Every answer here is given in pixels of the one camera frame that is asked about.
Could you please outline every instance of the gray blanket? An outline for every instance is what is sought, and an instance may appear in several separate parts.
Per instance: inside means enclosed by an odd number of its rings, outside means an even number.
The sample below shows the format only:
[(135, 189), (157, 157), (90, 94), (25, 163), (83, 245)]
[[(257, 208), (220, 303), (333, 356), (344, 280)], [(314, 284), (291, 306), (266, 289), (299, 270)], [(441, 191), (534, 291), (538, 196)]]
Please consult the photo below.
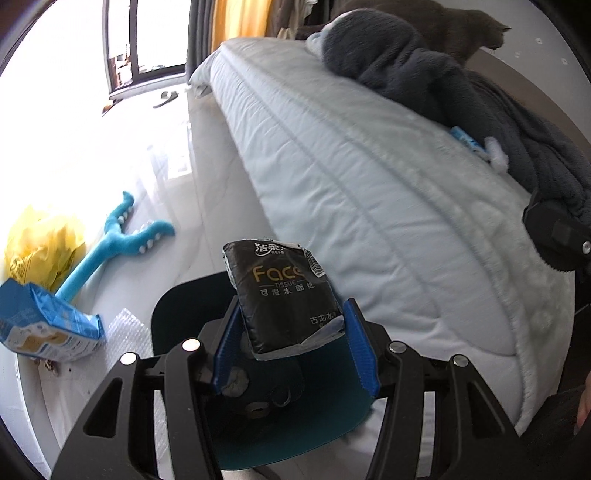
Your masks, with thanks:
[(591, 164), (552, 123), (450, 56), (428, 50), (404, 20), (357, 10), (318, 35), (322, 60), (426, 118), (460, 126), (484, 145), (496, 137), (509, 157), (509, 174), (530, 193), (558, 202), (591, 226)]

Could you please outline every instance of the dark clothing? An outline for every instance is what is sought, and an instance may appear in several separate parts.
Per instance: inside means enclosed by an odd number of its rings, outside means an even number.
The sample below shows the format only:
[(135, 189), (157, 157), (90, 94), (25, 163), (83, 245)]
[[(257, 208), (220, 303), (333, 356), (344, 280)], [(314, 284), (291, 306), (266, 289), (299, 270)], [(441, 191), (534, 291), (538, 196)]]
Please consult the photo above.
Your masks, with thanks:
[(591, 164), (556, 126), (500, 87), (428, 50), (404, 20), (376, 10), (339, 19), (322, 45), (323, 62), (380, 95), (478, 143), (495, 137), (509, 157), (509, 174), (530, 193), (591, 226)]
[(584, 385), (549, 397), (521, 436), (535, 465), (556, 465), (574, 437)]

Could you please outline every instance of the blue snack package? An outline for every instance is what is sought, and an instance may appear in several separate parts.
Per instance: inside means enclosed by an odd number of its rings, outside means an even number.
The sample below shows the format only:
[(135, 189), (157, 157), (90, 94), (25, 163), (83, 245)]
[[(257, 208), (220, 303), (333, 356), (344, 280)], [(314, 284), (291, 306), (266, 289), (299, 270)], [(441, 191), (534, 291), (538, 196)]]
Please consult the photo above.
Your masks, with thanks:
[(0, 342), (35, 358), (69, 362), (105, 341), (98, 315), (86, 315), (44, 288), (9, 278), (0, 286)]

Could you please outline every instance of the mattress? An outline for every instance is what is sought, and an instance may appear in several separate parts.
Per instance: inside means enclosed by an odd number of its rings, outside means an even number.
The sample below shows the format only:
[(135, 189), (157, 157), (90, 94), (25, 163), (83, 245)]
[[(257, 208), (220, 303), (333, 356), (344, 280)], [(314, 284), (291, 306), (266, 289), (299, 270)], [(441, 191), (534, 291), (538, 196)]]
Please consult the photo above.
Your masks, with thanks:
[[(213, 91), (278, 239), (310, 249), (391, 338), (467, 355), (522, 433), (556, 390), (574, 313), (573, 275), (545, 265), (521, 223), (527, 193), (301, 42), (229, 40), (190, 83)], [(383, 412), (378, 401), (351, 434), (288, 460), (284, 478), (360, 478)]]

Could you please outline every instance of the curtain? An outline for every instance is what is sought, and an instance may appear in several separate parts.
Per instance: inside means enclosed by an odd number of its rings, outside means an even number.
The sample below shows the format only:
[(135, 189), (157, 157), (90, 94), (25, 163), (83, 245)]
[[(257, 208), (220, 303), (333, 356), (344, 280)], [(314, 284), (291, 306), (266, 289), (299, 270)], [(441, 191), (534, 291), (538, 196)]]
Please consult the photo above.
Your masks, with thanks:
[(212, 51), (235, 37), (263, 37), (273, 0), (216, 0)]

